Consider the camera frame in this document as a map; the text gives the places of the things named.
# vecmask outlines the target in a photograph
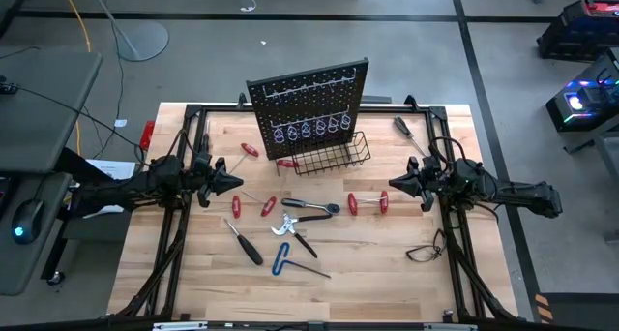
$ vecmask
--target butcher block tabletop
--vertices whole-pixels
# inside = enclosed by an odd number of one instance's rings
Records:
[[[183,125],[187,104],[162,103],[148,151],[148,160],[165,155]],[[446,105],[451,136],[462,143],[467,158],[482,156],[468,105]],[[428,153],[423,115],[400,115],[417,142]],[[256,119],[251,112],[209,112],[207,129],[210,153],[225,157],[231,168],[245,153],[241,143],[258,150],[234,170],[243,186],[220,196],[211,195],[210,208],[201,208],[194,196],[174,315],[191,314],[192,319],[219,321],[346,322],[441,321],[443,311],[455,309],[447,253],[436,260],[419,263],[405,252],[431,244],[442,227],[439,207],[422,212],[421,200],[388,186],[389,179],[406,173],[409,156],[421,160],[413,144],[396,129],[394,114],[360,113],[356,131],[365,133],[371,159],[362,165],[298,176],[294,169],[280,168],[266,158]],[[195,126],[190,131],[193,141]],[[187,160],[191,156],[188,150]],[[275,196],[278,202],[266,217],[260,216],[258,199]],[[389,195],[389,209],[380,212],[376,202],[360,203],[352,216],[347,196],[379,198]],[[241,199],[241,217],[231,211],[234,196]],[[341,211],[332,219],[295,224],[295,229],[316,250],[314,258],[294,236],[277,236],[271,226],[283,224],[283,211],[290,216],[321,215],[320,210],[283,207],[280,200],[293,197],[308,202],[336,203]],[[516,314],[510,275],[499,229],[486,210],[467,214],[474,254],[480,275],[504,307]],[[124,308],[153,270],[162,227],[163,209],[150,206],[133,211],[127,239],[109,300],[108,312]],[[257,266],[245,254],[223,219],[228,219],[261,253],[264,264]],[[292,265],[280,275],[271,268],[282,242],[290,244],[287,259],[330,275],[328,279]],[[470,285],[463,279],[469,310]],[[162,279],[162,306],[167,273]]]

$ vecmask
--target paper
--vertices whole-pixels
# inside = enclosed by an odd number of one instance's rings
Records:
[[[114,161],[99,161],[99,160],[86,160],[88,163],[103,171],[107,176],[115,179],[122,180],[133,176],[135,170],[135,163],[133,162],[114,162]],[[109,213],[121,213],[125,209],[118,205],[108,205],[95,214],[84,216],[84,219],[95,217],[101,214]]]

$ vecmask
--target black wire basket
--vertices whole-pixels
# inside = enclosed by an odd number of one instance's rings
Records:
[[[309,175],[334,167],[362,165],[371,158],[364,132],[355,132],[341,143],[330,139],[291,145],[297,175]]]

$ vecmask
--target red handle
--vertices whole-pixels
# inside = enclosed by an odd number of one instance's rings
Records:
[[[383,191],[380,197],[382,198],[380,199],[380,212],[384,214],[387,212],[387,208],[389,208],[389,196],[387,195],[387,191]]]
[[[241,199],[239,199],[239,196],[234,196],[232,198],[232,214],[235,219],[241,217]]]
[[[283,167],[299,167],[299,164],[290,160],[278,160],[278,166]]]
[[[249,146],[246,143],[241,143],[241,147],[243,147],[243,149],[245,150],[245,152],[251,154],[254,157],[258,157],[258,150]]]
[[[350,209],[352,215],[357,215],[357,199],[352,193],[348,194],[348,209]]]
[[[275,207],[276,202],[278,202],[278,199],[274,196],[271,196],[269,200],[264,203],[264,207],[262,207],[262,212],[260,213],[260,216],[265,217],[269,215],[271,210],[273,210],[273,208]]]

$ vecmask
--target mouse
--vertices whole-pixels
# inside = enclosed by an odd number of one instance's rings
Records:
[[[13,214],[11,235],[17,244],[30,244],[41,232],[43,201],[30,199],[22,202]]]

